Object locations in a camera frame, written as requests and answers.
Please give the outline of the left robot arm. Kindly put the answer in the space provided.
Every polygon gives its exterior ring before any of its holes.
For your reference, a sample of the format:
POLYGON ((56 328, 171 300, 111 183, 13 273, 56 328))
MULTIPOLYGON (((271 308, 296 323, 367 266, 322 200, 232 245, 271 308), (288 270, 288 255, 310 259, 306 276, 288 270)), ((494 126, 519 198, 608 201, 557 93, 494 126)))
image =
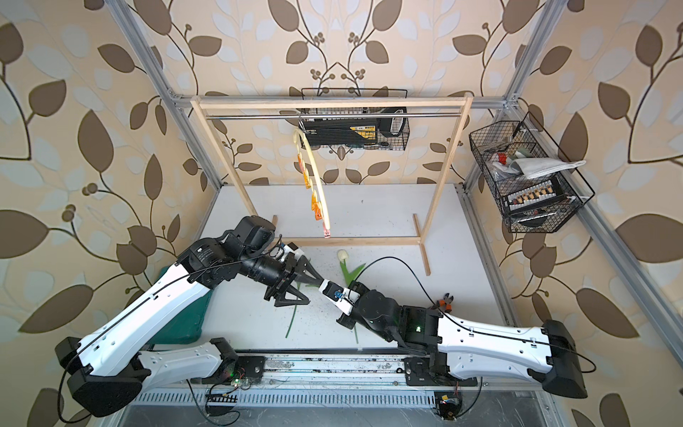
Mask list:
POLYGON ((277 307, 306 305, 296 283, 325 288, 327 280, 295 244, 270 254, 275 226, 251 215, 219 238, 201 238, 186 249, 148 291, 114 320, 83 338, 67 337, 55 353, 71 397, 95 417, 114 414, 144 390, 192 378, 222 378, 238 355, 224 338, 167 355, 142 348, 196 300, 245 276, 265 286, 277 307))

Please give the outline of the yellow clip hanger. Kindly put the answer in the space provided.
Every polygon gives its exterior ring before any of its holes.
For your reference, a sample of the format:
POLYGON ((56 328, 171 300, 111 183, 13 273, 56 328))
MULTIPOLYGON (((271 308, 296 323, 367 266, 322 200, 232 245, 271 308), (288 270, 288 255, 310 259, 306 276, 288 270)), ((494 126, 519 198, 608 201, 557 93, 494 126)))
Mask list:
POLYGON ((293 130, 293 144, 297 151, 296 165, 301 170, 304 186, 311 191, 311 211, 314 213, 315 220, 321 224, 323 237, 331 238, 331 221, 327 198, 323 189, 323 180, 318 172, 317 163, 306 133, 299 128, 293 130))

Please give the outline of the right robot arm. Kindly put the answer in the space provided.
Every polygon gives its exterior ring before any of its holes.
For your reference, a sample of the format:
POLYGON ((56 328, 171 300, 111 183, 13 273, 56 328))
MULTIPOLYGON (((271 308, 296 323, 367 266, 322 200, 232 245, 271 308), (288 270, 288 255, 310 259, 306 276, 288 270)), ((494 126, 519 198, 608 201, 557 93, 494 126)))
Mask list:
POLYGON ((546 320, 540 327, 501 327, 400 305, 359 282, 346 288, 326 280, 318 290, 341 311, 340 325, 361 325, 400 348, 434 359, 444 356, 436 371, 458 379, 498 376, 535 381, 556 396, 588 396, 576 342, 558 320, 546 320))

